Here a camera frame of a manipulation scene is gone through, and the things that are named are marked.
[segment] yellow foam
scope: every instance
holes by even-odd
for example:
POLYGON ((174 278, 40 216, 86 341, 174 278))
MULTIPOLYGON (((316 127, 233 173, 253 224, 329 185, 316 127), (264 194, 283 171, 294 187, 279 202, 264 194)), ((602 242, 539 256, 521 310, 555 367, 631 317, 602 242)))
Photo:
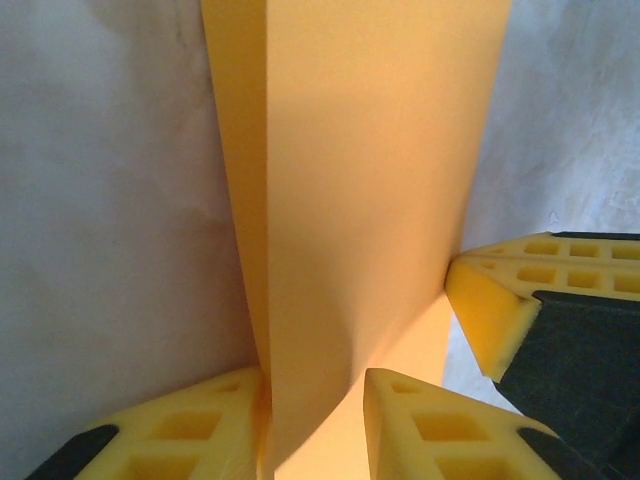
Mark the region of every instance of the yellow foam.
POLYGON ((544 425, 384 369, 367 371, 372 480, 560 480, 517 434, 544 425))
POLYGON ((102 422, 120 432, 79 480, 257 478, 262 374, 238 370, 102 422))
POLYGON ((445 289, 480 369, 497 382, 540 310, 533 292, 640 301, 640 245, 531 235, 464 252, 445 289))

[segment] yellow foam block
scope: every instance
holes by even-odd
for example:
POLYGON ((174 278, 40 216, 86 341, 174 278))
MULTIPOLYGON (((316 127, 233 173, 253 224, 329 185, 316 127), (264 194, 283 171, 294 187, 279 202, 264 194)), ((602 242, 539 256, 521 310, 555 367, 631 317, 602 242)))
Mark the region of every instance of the yellow foam block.
POLYGON ((482 372, 499 382, 540 310, 538 290, 640 300, 635 241, 541 233, 464 252, 446 292, 482 372))
POLYGON ((79 480, 250 480, 257 472, 262 373, 238 370, 116 413, 118 434, 79 480))
POLYGON ((397 372, 367 371, 364 415, 373 480, 561 480, 518 435, 541 423, 397 372))
MULTIPOLYGON (((264 260, 263 210, 239 209, 233 192, 268 206, 267 260, 256 267, 267 281, 246 287, 250 305, 260 299, 252 317, 266 311, 253 322, 278 478, 309 478, 313 459, 295 466, 297 450, 441 292, 509 6, 202 0, 245 278, 264 260), (266 198, 252 180, 264 162, 266 198), (260 229, 255 248, 243 247, 245 227, 260 229)), ((407 365, 424 356, 405 354, 407 365)), ((437 355, 429 361, 442 368, 437 355)), ((363 447, 344 448, 355 457, 363 447)))

